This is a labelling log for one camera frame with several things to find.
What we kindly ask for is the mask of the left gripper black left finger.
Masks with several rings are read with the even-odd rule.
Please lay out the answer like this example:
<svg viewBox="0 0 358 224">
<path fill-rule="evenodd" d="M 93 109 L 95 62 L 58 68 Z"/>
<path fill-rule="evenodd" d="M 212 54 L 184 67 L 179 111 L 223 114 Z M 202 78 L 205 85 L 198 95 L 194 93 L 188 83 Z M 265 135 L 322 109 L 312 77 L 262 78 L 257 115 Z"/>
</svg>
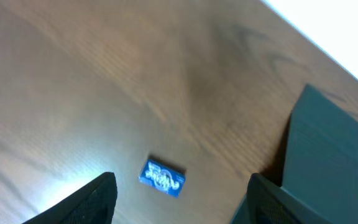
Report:
<svg viewBox="0 0 358 224">
<path fill-rule="evenodd" d="M 24 224 L 111 224 L 116 200 L 116 177 L 112 172 L 104 172 Z"/>
</svg>

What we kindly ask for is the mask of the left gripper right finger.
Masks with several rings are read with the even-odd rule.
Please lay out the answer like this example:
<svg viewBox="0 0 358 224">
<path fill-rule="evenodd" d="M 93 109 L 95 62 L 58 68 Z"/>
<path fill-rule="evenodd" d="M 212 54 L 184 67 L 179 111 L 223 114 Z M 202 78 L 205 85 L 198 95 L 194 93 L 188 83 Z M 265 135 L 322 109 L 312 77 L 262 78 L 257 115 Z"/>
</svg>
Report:
<svg viewBox="0 0 358 224">
<path fill-rule="evenodd" d="M 251 175 L 247 186 L 249 220 L 253 224 L 324 224 L 317 215 L 259 173 Z"/>
</svg>

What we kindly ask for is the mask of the dark green box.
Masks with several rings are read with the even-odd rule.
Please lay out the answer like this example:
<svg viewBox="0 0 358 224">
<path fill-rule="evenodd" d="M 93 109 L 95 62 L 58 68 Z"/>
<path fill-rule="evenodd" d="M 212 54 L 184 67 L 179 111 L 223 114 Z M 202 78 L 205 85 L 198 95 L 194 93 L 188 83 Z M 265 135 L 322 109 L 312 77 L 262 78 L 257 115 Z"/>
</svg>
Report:
<svg viewBox="0 0 358 224">
<path fill-rule="evenodd" d="M 288 120 L 280 187 L 328 223 L 358 223 L 358 122 L 311 85 Z M 251 223 L 247 193 L 232 223 Z"/>
</svg>

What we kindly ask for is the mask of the blue Eclipse mints box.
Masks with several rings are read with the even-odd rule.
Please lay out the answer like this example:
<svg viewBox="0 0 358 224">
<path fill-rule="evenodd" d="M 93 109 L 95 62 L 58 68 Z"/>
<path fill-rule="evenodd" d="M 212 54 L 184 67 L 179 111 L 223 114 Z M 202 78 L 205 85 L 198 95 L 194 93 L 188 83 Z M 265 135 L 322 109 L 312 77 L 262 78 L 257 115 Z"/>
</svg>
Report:
<svg viewBox="0 0 358 224">
<path fill-rule="evenodd" d="M 177 198 L 186 181 L 181 174 L 159 162 L 147 159 L 140 174 L 139 182 L 167 195 Z"/>
</svg>

